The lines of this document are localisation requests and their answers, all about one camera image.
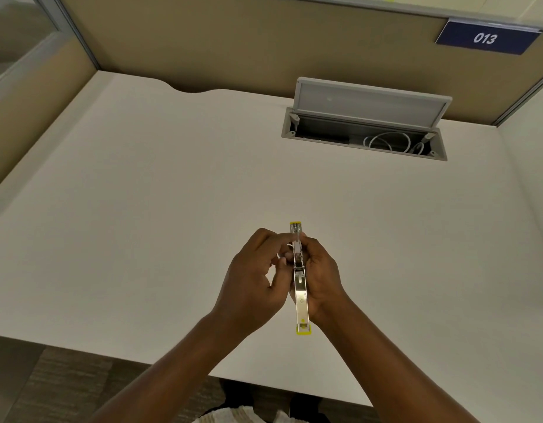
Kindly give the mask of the yellow and metal stapler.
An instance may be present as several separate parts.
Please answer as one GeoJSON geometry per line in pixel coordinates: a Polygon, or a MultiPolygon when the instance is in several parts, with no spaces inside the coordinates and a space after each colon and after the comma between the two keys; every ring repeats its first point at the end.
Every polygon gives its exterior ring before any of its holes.
{"type": "Polygon", "coordinates": [[[308,289],[306,282],[306,270],[303,256],[303,245],[300,240],[302,225],[299,221],[293,221],[289,225],[290,232],[297,238],[291,243],[293,254],[293,298],[296,306],[296,333],[297,335],[310,335],[311,324],[308,307],[308,289]]]}

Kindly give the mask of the person's white garment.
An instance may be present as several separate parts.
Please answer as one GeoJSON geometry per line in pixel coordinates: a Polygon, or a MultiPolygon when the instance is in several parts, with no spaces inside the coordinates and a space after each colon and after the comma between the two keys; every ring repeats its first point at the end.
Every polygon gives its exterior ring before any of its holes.
{"type": "MultiPolygon", "coordinates": [[[[224,407],[204,413],[192,423],[269,423],[254,412],[251,406],[237,408],[224,407]]],[[[300,419],[293,419],[279,410],[271,423],[308,423],[300,419]]]]}

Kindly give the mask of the person's right forearm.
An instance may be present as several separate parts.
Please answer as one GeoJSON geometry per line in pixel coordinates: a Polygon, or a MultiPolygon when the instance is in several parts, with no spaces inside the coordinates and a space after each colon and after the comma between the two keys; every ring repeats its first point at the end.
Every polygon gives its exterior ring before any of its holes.
{"type": "Polygon", "coordinates": [[[478,423],[346,295],[311,298],[311,320],[335,347],[382,423],[478,423]]]}

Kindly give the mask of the person's right hand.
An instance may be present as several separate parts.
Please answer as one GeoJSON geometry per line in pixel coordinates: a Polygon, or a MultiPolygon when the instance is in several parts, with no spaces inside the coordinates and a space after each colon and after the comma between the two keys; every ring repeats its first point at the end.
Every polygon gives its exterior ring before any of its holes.
{"type": "Polygon", "coordinates": [[[307,273],[309,315],[322,328],[350,301],[346,294],[336,261],[327,251],[327,273],[307,273]]]}

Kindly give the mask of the beige side partition with glass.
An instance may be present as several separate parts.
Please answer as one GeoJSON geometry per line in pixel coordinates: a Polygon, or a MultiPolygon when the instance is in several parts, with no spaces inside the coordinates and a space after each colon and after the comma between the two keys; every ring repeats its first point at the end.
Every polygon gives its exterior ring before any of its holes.
{"type": "Polygon", "coordinates": [[[0,184],[98,70],[61,0],[0,0],[0,184]]]}

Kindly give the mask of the person's left forearm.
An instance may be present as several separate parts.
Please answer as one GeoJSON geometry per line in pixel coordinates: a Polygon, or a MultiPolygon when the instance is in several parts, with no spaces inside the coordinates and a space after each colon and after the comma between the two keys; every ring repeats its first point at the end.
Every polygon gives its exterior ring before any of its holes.
{"type": "Polygon", "coordinates": [[[88,423],[171,423],[215,366],[268,320],[212,311],[88,423]]]}

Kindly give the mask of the blue number sign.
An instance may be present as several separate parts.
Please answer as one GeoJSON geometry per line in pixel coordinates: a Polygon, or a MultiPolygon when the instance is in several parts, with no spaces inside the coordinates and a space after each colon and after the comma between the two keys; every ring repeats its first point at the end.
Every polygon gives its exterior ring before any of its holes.
{"type": "Polygon", "coordinates": [[[541,34],[542,31],[534,27],[448,19],[435,43],[441,46],[520,56],[541,34]]]}

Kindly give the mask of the beige desk partition panel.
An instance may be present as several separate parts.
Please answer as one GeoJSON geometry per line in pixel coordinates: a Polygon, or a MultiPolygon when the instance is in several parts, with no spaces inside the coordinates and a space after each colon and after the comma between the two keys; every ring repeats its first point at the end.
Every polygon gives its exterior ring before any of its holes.
{"type": "Polygon", "coordinates": [[[181,91],[293,98],[299,77],[452,97],[446,120],[491,125],[543,78],[524,54],[436,44],[446,20],[306,0],[60,0],[102,70],[181,91]]]}

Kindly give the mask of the person's left hand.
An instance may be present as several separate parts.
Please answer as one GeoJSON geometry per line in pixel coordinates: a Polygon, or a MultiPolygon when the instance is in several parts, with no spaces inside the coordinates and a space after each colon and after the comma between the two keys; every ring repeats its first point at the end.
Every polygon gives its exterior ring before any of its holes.
{"type": "Polygon", "coordinates": [[[260,228],[233,257],[211,312],[218,325],[238,341],[265,325],[284,305],[270,297],[275,265],[288,265],[285,253],[292,233],[260,228]]]}

